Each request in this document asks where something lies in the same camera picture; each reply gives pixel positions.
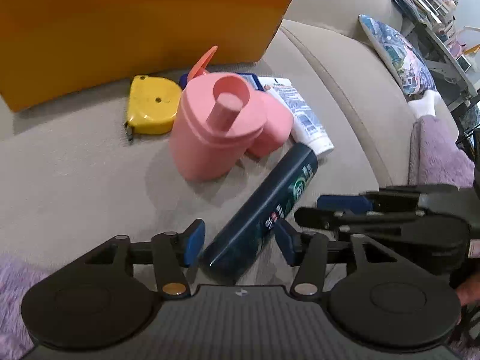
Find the dark green spray can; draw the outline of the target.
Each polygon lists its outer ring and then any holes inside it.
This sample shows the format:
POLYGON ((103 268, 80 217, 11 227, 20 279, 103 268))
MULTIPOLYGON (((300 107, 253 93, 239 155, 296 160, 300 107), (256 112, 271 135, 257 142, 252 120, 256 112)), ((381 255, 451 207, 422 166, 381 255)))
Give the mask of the dark green spray can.
POLYGON ((317 170, 314 151, 294 144, 203 251, 203 272, 217 283, 235 284, 255 263, 275 222, 287 217, 317 170))

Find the white cream tube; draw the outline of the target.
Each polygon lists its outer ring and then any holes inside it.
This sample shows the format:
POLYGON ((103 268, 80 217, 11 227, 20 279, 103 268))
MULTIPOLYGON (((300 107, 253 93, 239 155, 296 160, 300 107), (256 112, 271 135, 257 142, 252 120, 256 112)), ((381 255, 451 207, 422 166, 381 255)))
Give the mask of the white cream tube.
POLYGON ((289 109, 294 119, 290 135, 295 142, 308 146, 318 158, 324 158, 335 149, 317 115, 289 79, 259 76, 259 82, 266 92, 289 109))

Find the purple fluffy blanket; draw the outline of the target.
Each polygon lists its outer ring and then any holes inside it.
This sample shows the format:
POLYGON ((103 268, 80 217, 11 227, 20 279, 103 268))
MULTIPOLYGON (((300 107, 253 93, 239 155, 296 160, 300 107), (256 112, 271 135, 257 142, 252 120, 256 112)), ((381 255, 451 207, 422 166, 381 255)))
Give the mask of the purple fluffy blanket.
POLYGON ((413 125, 410 138, 409 185, 453 185, 470 188, 474 162, 456 146, 446 123, 424 115, 413 125))

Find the orange storage box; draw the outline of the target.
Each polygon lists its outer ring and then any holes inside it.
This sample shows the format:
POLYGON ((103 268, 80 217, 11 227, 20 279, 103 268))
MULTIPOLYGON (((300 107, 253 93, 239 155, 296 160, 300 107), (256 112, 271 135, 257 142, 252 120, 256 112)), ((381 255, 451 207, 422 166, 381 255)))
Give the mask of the orange storage box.
POLYGON ((1 97, 22 111, 141 73, 254 63, 292 0, 1 0, 1 97))

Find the printed colourful cushion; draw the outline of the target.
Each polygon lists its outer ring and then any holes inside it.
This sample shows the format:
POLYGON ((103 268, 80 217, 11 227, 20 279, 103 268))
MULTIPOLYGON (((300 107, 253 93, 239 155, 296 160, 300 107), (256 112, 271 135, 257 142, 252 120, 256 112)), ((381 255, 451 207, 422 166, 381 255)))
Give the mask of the printed colourful cushion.
POLYGON ((422 95, 427 90, 437 90, 419 51, 399 31, 363 14, 358 16, 358 21, 405 95, 422 95))

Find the pink bottle orange pump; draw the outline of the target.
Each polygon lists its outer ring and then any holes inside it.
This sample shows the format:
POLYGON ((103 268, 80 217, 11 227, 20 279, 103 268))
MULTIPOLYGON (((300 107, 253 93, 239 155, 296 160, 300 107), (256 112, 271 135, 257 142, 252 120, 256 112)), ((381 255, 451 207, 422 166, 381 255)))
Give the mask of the pink bottle orange pump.
POLYGON ((218 47, 209 49, 187 72, 181 105, 193 131, 214 144, 241 146, 257 158, 281 147, 293 116, 274 96, 255 90, 240 72, 208 72, 218 47))

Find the grey shelf with items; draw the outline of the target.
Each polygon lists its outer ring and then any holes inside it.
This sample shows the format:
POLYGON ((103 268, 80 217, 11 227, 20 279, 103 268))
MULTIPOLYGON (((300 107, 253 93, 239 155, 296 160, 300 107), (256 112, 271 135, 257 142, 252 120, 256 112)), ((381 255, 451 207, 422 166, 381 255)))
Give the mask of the grey shelf with items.
POLYGON ((458 98, 448 102, 448 110, 467 111, 479 103, 479 82, 470 73, 473 62, 465 54, 460 36, 469 30, 456 28, 457 0, 393 0, 403 12, 402 35, 419 48, 434 78, 455 86, 458 98))

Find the yellow tape measure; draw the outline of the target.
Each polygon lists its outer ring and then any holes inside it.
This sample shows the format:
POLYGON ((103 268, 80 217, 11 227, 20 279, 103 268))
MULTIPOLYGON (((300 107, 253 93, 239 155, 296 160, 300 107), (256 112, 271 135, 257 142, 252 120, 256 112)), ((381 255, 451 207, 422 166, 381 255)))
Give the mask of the yellow tape measure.
POLYGON ((130 142, 134 134, 169 133, 176 119, 181 87, 163 77, 139 75, 132 80, 124 128, 130 142))

